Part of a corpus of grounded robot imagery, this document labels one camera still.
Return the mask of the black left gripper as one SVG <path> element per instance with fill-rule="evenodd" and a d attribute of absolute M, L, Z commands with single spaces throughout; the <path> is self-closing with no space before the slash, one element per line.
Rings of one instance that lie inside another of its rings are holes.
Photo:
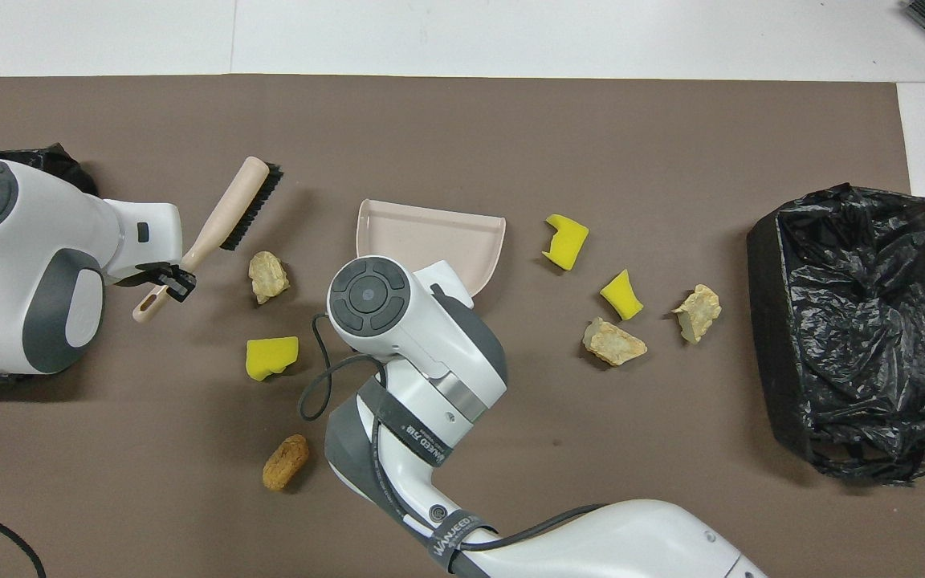
<path fill-rule="evenodd" d="M 196 287 L 195 275 L 182 273 L 180 267 L 173 263 L 138 264 L 136 274 L 118 279 L 114 285 L 136 287 L 143 284 L 161 284 L 161 282 L 165 282 L 165 293 L 177 303 L 184 303 Z"/>

